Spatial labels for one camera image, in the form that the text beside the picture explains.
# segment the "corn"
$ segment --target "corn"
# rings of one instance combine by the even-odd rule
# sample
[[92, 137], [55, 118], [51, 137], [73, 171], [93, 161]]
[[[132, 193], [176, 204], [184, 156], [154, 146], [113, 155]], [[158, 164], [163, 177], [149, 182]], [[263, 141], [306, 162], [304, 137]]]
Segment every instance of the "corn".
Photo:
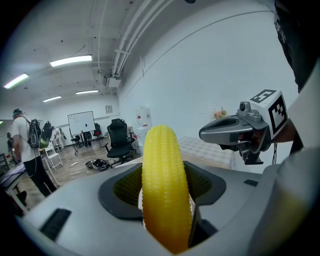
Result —
[[174, 131], [147, 133], [142, 164], [142, 209], [146, 229], [174, 254], [188, 249], [192, 214], [184, 163]]

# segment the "ceiling pipe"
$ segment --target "ceiling pipe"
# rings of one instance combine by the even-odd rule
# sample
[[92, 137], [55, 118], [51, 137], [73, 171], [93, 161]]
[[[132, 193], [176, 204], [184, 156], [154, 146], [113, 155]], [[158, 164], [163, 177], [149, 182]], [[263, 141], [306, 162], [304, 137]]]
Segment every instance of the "ceiling pipe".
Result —
[[[126, 28], [123, 37], [120, 41], [120, 45], [118, 50], [122, 51], [124, 44], [128, 38], [128, 35], [130, 34], [133, 26], [135, 25], [137, 19], [140, 17], [141, 13], [147, 8], [147, 6], [150, 4], [152, 0], [144, 0], [144, 2], [140, 5], [140, 7], [138, 8], [138, 10], [135, 12], [135, 14], [133, 15], [128, 27]], [[117, 51], [115, 54], [115, 60], [114, 60], [114, 66], [112, 69], [112, 75], [115, 75], [117, 72], [117, 66], [118, 66], [118, 62], [119, 62], [119, 58], [120, 58], [120, 52]]]
[[[164, 3], [164, 1], [166, 0], [158, 0], [151, 8], [150, 10], [146, 13], [146, 15], [143, 17], [143, 19], [141, 20], [141, 22], [139, 23], [138, 27], [135, 29], [129, 43], [126, 46], [125, 51], [129, 52], [129, 50], [131, 49], [131, 45], [134, 42], [134, 40], [136, 39], [139, 31], [141, 30], [141, 28], [145, 25], [145, 23], [147, 22], [147, 20], [152, 16], [152, 14], [159, 8], [160, 5], [162, 5]], [[119, 69], [117, 70], [117, 74], [119, 74], [121, 72], [121, 67], [124, 64], [125, 58], [128, 54], [124, 54], [121, 57], [121, 61], [119, 64]]]
[[[167, 3], [165, 3], [154, 15], [153, 17], [147, 22], [147, 24], [144, 26], [144, 28], [140, 31], [138, 36], [134, 39], [133, 44], [131, 45], [130, 49], [128, 50], [129, 52], [132, 51], [132, 49], [135, 47], [137, 41], [140, 39], [142, 34], [146, 31], [146, 29], [150, 26], [150, 24], [155, 20], [155, 18], [168, 6], [170, 5], [174, 0], [169, 0]], [[123, 63], [119, 66], [119, 74], [121, 73], [123, 67], [125, 66], [125, 63], [128, 59], [129, 54], [126, 54], [124, 57]]]
[[[108, 0], [105, 0], [103, 11], [102, 11], [102, 16], [101, 16], [101, 21], [100, 21], [100, 29], [99, 29], [99, 38], [98, 38], [98, 69], [100, 71], [100, 40], [101, 40], [101, 31], [102, 31], [102, 24], [104, 22], [104, 16], [105, 16], [105, 11], [106, 11], [106, 6], [107, 6]], [[100, 81], [100, 90], [101, 94], [103, 94], [103, 89], [102, 89], [102, 82], [101, 82], [101, 74], [99, 73], [99, 81]]]

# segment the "black pants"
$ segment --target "black pants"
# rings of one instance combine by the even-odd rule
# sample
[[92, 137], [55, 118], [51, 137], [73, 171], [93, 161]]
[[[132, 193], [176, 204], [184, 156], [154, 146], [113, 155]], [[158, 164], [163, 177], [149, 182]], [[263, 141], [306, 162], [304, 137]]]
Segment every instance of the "black pants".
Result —
[[30, 161], [26, 161], [23, 164], [31, 180], [45, 197], [49, 196], [51, 192], [56, 190], [55, 185], [52, 183], [44, 168], [41, 156]]

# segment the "floor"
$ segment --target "floor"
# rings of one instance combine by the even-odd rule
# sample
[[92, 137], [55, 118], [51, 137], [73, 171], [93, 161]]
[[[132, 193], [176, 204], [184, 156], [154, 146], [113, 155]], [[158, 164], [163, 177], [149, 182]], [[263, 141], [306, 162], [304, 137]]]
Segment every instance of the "floor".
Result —
[[[110, 141], [108, 138], [101, 140], [100, 143], [102, 146], [109, 143], [108, 148], [110, 148]], [[100, 148], [99, 142], [97, 141], [92, 142], [91, 147], [83, 147], [83, 148], [77, 147], [77, 149], [78, 149], [77, 155], [75, 155], [75, 150], [72, 146], [67, 146], [65, 149], [62, 150], [62, 152], [58, 151], [64, 167], [61, 165], [58, 165], [56, 167], [56, 170], [54, 170], [53, 168], [51, 169], [56, 180], [60, 184], [60, 186], [57, 187], [58, 189], [74, 179], [97, 174], [98, 172], [96, 170], [89, 169], [85, 166], [86, 162], [90, 160], [100, 158], [104, 160], [110, 160], [110, 163], [113, 163], [113, 161], [115, 161], [113, 158], [107, 157], [106, 148], [105, 147]], [[140, 157], [140, 155], [135, 153], [134, 151], [131, 151], [131, 154], [133, 155], [132, 159], [136, 159]], [[44, 168], [47, 169], [45, 161], [43, 161], [43, 165], [44, 165]], [[40, 203], [42, 200], [45, 199], [45, 197], [40, 193], [38, 188], [35, 186], [33, 181], [28, 176], [24, 177], [21, 180], [21, 182], [19, 182], [18, 187], [20, 191], [27, 192], [26, 204], [27, 204], [27, 208], [29, 208], [30, 210], [34, 206], [36, 206], [38, 203]]]

